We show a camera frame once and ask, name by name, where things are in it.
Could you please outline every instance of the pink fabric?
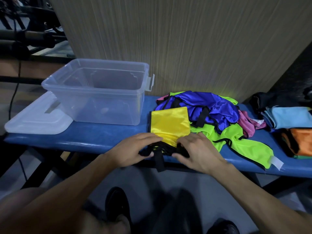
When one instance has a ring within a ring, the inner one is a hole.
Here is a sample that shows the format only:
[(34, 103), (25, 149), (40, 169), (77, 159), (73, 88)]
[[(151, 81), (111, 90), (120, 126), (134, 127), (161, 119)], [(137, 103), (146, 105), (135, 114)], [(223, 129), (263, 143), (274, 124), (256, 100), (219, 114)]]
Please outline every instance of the pink fabric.
[(255, 134), (255, 130), (259, 130), (266, 127), (266, 122), (259, 124), (258, 122), (251, 120), (246, 111), (238, 110), (238, 112), (239, 112), (238, 124), (243, 128), (243, 133), (246, 138), (252, 137)]
[(163, 100), (164, 98), (166, 98), (167, 96), (169, 96), (169, 94), (165, 95), (165, 96), (162, 96), (161, 98), (158, 98), (156, 100)]

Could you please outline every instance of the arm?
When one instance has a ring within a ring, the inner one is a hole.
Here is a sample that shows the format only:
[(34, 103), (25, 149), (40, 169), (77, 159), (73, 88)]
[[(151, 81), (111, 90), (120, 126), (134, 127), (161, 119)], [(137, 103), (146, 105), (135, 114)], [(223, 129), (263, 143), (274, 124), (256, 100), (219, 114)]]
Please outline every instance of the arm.
[(0, 233), (43, 233), (47, 227), (64, 222), (81, 209), (91, 192), (111, 171), (143, 160), (146, 157), (138, 152), (161, 140), (152, 133), (141, 133), (123, 140), (2, 223)]
[(190, 158), (173, 154), (191, 169), (214, 177), (249, 214), (261, 233), (311, 233), (312, 224), (240, 173), (203, 133), (178, 139)]

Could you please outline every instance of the person's left hand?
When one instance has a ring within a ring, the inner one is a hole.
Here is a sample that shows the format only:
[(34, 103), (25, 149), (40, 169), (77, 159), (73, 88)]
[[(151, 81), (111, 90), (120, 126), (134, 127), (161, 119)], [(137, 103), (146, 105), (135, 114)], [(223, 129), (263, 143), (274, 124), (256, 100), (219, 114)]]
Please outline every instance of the person's left hand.
[(105, 156), (115, 163), (116, 167), (127, 167), (142, 161), (145, 158), (154, 156), (152, 152), (148, 157), (139, 155), (139, 151), (145, 146), (162, 141), (162, 137), (154, 133), (140, 133), (124, 139), (110, 151), (105, 153)]

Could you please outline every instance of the hand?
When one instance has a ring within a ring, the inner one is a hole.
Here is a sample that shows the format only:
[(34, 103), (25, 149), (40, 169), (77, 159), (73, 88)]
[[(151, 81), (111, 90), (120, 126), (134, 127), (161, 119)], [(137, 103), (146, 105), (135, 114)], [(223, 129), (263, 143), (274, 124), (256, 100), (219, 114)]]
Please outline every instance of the hand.
[(140, 133), (124, 139), (105, 155), (112, 159), (116, 167), (127, 167), (147, 158), (139, 155), (138, 152), (145, 146), (159, 141), (162, 141), (162, 137), (154, 133)]
[(198, 134), (190, 133), (179, 138), (177, 142), (185, 147), (190, 157), (183, 157), (179, 153), (173, 153), (172, 157), (175, 157), (180, 163), (191, 169), (212, 175), (215, 169), (219, 169), (227, 163), (202, 132)]

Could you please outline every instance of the forearm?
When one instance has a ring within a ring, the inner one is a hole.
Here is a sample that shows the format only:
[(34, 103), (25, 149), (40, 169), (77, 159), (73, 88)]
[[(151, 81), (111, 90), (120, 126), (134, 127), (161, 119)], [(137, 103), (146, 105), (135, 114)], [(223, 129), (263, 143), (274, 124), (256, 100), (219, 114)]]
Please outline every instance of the forearm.
[(311, 232), (312, 226), (306, 219), (248, 180), (232, 164), (225, 164), (212, 175), (249, 214), (260, 232)]
[(116, 168), (106, 154), (33, 200), (11, 220), (11, 228), (43, 228), (63, 222), (77, 212), (97, 185)]

